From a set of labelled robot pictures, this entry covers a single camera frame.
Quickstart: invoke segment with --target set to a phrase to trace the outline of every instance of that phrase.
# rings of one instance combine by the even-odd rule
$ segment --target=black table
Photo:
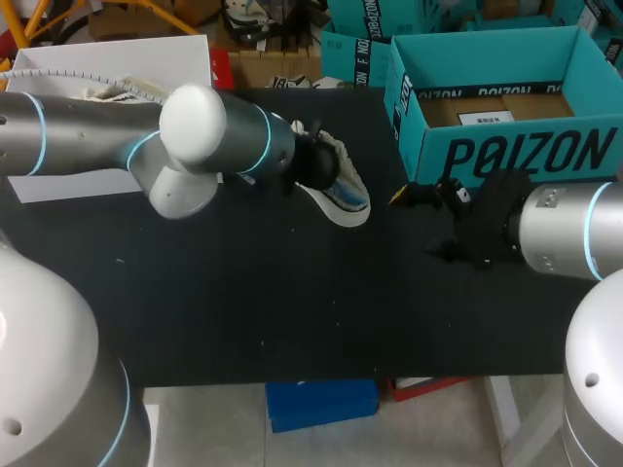
[[[321,119],[346,142],[372,197],[363,227],[333,225],[298,189],[283,198],[236,183],[173,222],[142,194],[20,205],[2,184],[2,229],[84,295],[135,383],[563,370],[568,323],[592,284],[424,254],[452,220],[387,205],[406,177],[380,90],[246,96],[286,119]]]

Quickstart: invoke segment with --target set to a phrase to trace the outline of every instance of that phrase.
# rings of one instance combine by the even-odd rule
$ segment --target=robotic arm
[[[455,235],[428,251],[478,269],[525,262],[544,274],[599,280],[569,325],[563,436],[573,467],[623,459],[623,184],[535,187],[521,171],[491,174],[472,198],[459,180],[406,186],[397,205],[447,205]]]
[[[128,170],[177,219],[204,208],[217,173],[332,186],[335,149],[281,117],[195,85],[164,106],[0,93],[0,174]],[[88,304],[0,234],[0,466],[144,467],[150,430]]]
[[[178,219],[204,208],[217,173],[310,188],[331,187],[331,145],[294,132],[281,117],[212,88],[186,85],[164,106],[0,94],[2,175],[128,170],[153,207]]]

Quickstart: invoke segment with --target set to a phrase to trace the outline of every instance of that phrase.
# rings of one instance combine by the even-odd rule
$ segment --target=gray floor
[[[521,415],[548,377],[512,378]],[[273,434],[263,384],[150,389],[160,405],[155,467],[498,467],[482,380],[384,401],[372,417]],[[533,467],[567,467],[555,439]]]

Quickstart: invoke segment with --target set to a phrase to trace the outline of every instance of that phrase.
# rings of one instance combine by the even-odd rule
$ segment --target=metal frame
[[[487,377],[502,467],[529,467],[563,426],[563,381],[551,382],[523,422],[508,377]]]

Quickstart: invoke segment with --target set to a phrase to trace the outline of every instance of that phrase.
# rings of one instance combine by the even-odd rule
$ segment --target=yellow frame
[[[32,16],[28,20],[28,24],[26,25],[26,27],[23,27],[12,1],[0,0],[0,11],[4,15],[5,21],[9,26],[11,35],[16,41],[18,49],[26,49],[30,47],[30,41],[32,41],[32,39],[37,37],[39,34],[46,32],[51,27],[54,27],[56,24],[59,24],[61,21],[63,21],[79,9],[83,8],[87,4],[87,0],[75,0],[74,5],[69,10],[67,10],[65,13],[58,16],[54,20],[50,21],[45,26],[39,27],[41,24],[41,19],[43,18],[44,13],[48,10],[51,1],[52,0],[39,0],[37,2],[35,10],[32,12]],[[189,26],[181,19],[169,13],[167,10],[164,10],[163,8],[153,3],[151,0],[102,0],[102,3],[126,3],[129,5],[138,5],[140,7],[150,10],[155,15],[164,19],[173,26],[181,29],[187,34],[201,34],[197,29]],[[5,58],[2,63],[0,63],[0,72],[9,71],[10,69],[11,61]],[[0,82],[0,90],[4,90],[6,86],[7,81],[2,80]]]

